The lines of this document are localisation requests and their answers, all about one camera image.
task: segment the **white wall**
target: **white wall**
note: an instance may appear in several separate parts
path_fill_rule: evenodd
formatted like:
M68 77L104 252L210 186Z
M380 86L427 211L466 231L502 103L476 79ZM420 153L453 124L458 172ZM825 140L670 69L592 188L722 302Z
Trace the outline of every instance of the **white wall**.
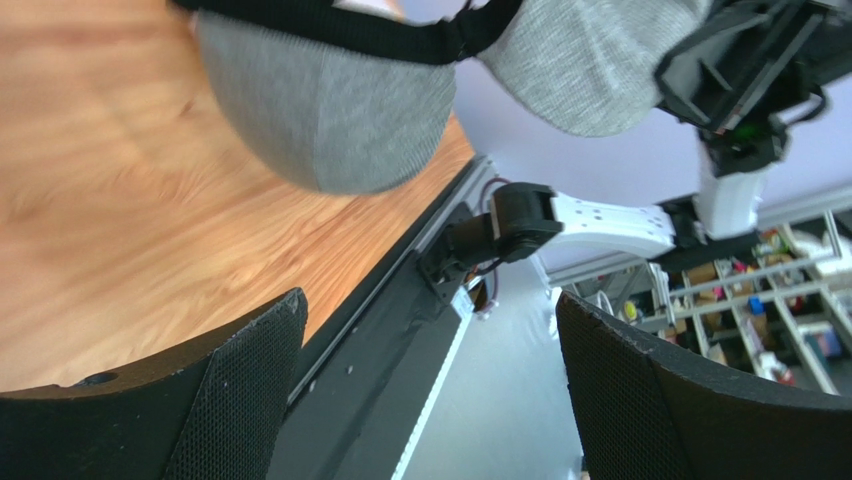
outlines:
M401 3L410 20L426 22L453 16L464 2ZM456 71L456 113L468 137L511 180L624 205L657 203L697 188L695 133L665 113L653 111L644 123L615 137L572 137L525 111L476 60ZM852 184L852 78L828 91L832 111L793 130L788 160L773 172L764 206ZM562 245L544 249L541 256L554 271L602 253Z

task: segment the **cable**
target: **cable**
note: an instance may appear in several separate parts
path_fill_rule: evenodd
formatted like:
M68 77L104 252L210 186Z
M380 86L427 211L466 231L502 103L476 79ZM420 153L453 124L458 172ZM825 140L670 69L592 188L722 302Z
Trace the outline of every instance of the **cable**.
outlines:
M512 182L503 177L494 177L491 180L485 182L485 185L482 186L482 192L479 195L479 214L485 213L485 196L488 194L488 189L497 183L508 185Z
M813 109L811 109L810 112L802 115L801 117L796 118L795 120L787 124L788 127L792 127L797 123L809 122L822 115L825 112L825 109L828 108L828 96L825 94L822 87L817 86L811 93L819 97L819 103Z
M485 213L485 211L486 211L486 209L485 209L485 198L488 195L488 191L491 187L493 187L496 184L508 185L510 183L512 183L512 182L509 179L503 178L503 177L494 177L494 178L488 180L487 182L485 182L485 184L482 186L482 192L480 192L480 194L479 194L479 212L477 214L481 215L481 214ZM480 312L480 313L488 313L488 312L491 311L492 308L494 308L497 305L497 293L498 293L498 290L499 290L498 287L500 285L500 280L497 276L497 267L499 267L502 263L503 263L502 260L497 260L494 263L492 263L491 265L485 267L484 270L477 270L477 274L479 274L479 276L483 276L483 277L485 275L487 275L488 273L491 273L491 279L494 282L494 287L491 289L491 296L488 299L488 302L485 304L485 307L482 309L482 312Z

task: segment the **black strap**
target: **black strap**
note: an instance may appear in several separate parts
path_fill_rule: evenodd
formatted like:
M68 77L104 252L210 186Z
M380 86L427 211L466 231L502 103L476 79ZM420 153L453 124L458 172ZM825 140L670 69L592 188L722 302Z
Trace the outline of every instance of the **black strap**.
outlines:
M336 8L329 0L172 1L365 55L427 65L476 56L497 41L523 2L491 0L478 9L463 9L452 20L415 26Z

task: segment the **wooden floor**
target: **wooden floor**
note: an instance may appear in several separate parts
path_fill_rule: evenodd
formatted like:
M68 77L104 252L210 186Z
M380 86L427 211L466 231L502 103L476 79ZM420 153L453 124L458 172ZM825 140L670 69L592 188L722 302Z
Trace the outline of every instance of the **wooden floor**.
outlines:
M228 128L164 3L0 0L0 391L72 384L296 286L309 338L472 157L451 119L397 191L300 191Z

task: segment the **gray floor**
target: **gray floor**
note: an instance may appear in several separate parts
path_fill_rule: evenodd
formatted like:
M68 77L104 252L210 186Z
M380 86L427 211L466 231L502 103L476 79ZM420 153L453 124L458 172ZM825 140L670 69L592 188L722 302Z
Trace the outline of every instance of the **gray floor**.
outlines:
M578 474L582 450L550 301L529 262L499 275L499 305L468 328L405 480Z

